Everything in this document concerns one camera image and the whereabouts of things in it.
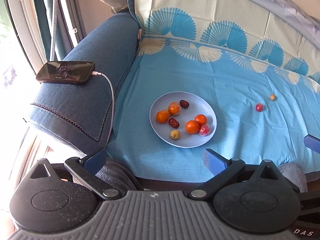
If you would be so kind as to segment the black smartphone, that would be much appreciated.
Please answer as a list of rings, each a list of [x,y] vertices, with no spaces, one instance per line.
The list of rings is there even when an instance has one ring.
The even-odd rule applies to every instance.
[[[84,85],[95,70],[94,62],[88,61],[49,61],[36,75],[40,83]]]

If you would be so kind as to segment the light blue plate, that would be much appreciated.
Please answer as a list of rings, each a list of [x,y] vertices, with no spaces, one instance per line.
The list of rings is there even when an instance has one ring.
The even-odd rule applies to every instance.
[[[178,103],[180,100],[189,102],[189,107],[181,108],[180,113],[174,116],[180,124],[177,129],[181,135],[179,139],[175,140],[170,137],[170,132],[174,128],[169,124],[161,124],[156,121],[156,114],[167,109],[171,103]],[[185,129],[186,123],[194,120],[198,114],[203,114],[207,118],[207,126],[209,127],[207,135],[189,134]],[[210,104],[201,97],[188,92],[171,92],[157,98],[150,108],[149,119],[152,129],[158,137],[164,142],[180,148],[195,148],[204,145],[210,141],[217,128],[216,115]]]

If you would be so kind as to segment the blue patterned sheet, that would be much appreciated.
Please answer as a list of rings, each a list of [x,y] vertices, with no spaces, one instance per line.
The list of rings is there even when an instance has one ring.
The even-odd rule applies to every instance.
[[[211,177],[206,148],[249,164],[270,159],[319,171],[319,154],[303,143],[319,136],[319,46],[250,0],[135,0],[134,9],[142,39],[117,98],[110,156],[140,178],[191,183]],[[150,108],[171,92],[210,104],[210,141],[180,148],[153,131]]]

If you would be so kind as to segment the dark red jujube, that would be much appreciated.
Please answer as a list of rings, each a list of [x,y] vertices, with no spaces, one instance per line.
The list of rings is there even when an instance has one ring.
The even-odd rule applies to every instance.
[[[178,129],[180,126],[180,123],[175,119],[175,118],[170,118],[168,120],[169,125],[174,128],[174,129]]]
[[[189,102],[186,100],[180,100],[179,104],[182,108],[187,109],[189,107]]]

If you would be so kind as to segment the blue denim sofa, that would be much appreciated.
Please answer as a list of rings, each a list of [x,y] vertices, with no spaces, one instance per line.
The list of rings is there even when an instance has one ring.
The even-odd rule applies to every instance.
[[[88,34],[66,61],[92,61],[101,76],[84,85],[44,83],[31,103],[29,122],[85,155],[106,147],[111,105],[129,73],[139,46],[134,1]]]

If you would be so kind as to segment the dark curtain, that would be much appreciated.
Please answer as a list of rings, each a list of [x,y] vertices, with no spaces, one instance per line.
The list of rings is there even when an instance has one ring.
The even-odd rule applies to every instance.
[[[56,12],[55,59],[61,60],[86,36],[79,0],[33,0],[44,58],[52,49],[53,16]]]

